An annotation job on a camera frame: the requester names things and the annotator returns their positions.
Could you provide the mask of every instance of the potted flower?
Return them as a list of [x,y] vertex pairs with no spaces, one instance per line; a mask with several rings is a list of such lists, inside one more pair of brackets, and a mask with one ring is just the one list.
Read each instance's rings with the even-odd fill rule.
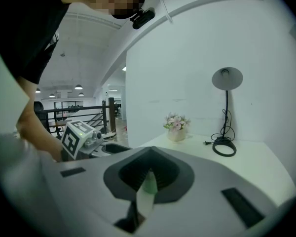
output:
[[168,129],[168,138],[172,141],[181,141],[186,137],[186,129],[190,124],[190,120],[185,116],[179,116],[177,114],[169,114],[166,118],[164,128]]

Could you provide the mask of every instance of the black t-shirt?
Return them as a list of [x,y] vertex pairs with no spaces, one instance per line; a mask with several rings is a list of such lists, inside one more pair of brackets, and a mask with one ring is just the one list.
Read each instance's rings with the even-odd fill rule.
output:
[[0,0],[0,54],[15,78],[39,83],[56,45],[46,47],[68,7],[61,0]]

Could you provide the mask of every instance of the person's arm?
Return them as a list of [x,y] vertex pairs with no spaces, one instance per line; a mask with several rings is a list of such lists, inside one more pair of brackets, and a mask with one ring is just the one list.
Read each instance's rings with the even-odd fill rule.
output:
[[49,152],[56,161],[61,161],[62,145],[60,140],[45,129],[34,112],[37,84],[23,77],[18,77],[17,82],[30,98],[16,125],[21,138],[31,142],[38,150]]

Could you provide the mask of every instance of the flower pot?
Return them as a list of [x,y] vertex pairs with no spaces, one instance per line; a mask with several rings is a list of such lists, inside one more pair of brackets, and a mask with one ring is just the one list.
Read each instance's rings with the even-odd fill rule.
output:
[[171,131],[168,130],[168,139],[172,141],[181,141],[184,140],[186,137],[186,129]]

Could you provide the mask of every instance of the forearm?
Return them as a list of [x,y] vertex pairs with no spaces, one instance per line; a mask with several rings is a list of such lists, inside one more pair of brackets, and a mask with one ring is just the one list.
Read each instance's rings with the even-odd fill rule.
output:
[[38,150],[49,152],[56,161],[61,161],[62,145],[60,140],[45,129],[34,113],[20,119],[17,129],[21,138],[32,143]]

